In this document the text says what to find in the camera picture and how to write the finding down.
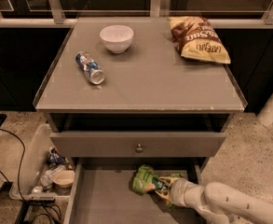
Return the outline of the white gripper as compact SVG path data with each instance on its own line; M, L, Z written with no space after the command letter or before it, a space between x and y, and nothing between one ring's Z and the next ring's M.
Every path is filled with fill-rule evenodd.
M204 187L201 185L174 176L161 176L158 180L171 188L170 194L167 191L156 191L167 207L175 204L179 207L200 208L205 203Z

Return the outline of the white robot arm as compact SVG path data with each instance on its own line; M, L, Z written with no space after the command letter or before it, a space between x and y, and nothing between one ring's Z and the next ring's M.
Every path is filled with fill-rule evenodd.
M256 199L220 182L206 186L184 178L162 176L169 189L158 195L179 207L196 210L211 224L231 224L234 216L253 224L273 224L273 204Z

